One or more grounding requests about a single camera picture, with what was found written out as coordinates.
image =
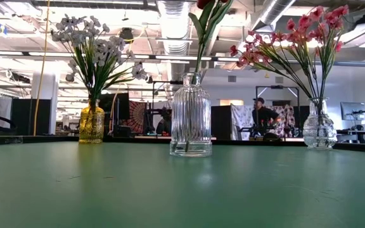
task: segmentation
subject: black partition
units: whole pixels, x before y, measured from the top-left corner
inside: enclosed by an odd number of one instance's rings
[[[37,112],[36,135],[49,134],[51,100],[40,99]],[[18,127],[18,136],[33,135],[36,99],[13,99],[11,120]]]
[[[211,134],[217,140],[231,140],[232,117],[230,106],[211,107]]]

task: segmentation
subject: baseball cap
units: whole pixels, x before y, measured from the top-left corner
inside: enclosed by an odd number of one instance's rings
[[[254,101],[260,101],[263,105],[264,105],[264,99],[263,98],[257,98],[257,99],[253,99]]]

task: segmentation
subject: ribbed glass vase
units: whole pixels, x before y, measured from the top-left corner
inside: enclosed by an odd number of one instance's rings
[[[335,126],[328,116],[327,99],[309,99],[309,116],[304,123],[302,134],[305,144],[310,149],[331,149],[337,141]]]
[[[104,137],[104,110],[98,99],[89,99],[81,111],[79,143],[102,143]]]
[[[199,73],[185,73],[184,85],[172,102],[170,154],[204,157],[212,154],[210,98],[200,85]]]

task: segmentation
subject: window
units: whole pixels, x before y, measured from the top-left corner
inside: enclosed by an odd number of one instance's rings
[[[244,105],[243,100],[230,100],[230,99],[221,99],[219,103],[221,106],[229,106],[229,105]]]

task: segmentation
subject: computer screen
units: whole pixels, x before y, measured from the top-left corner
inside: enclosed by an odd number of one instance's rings
[[[354,111],[364,111],[364,103],[341,102],[342,120],[365,120],[365,113],[354,114]]]

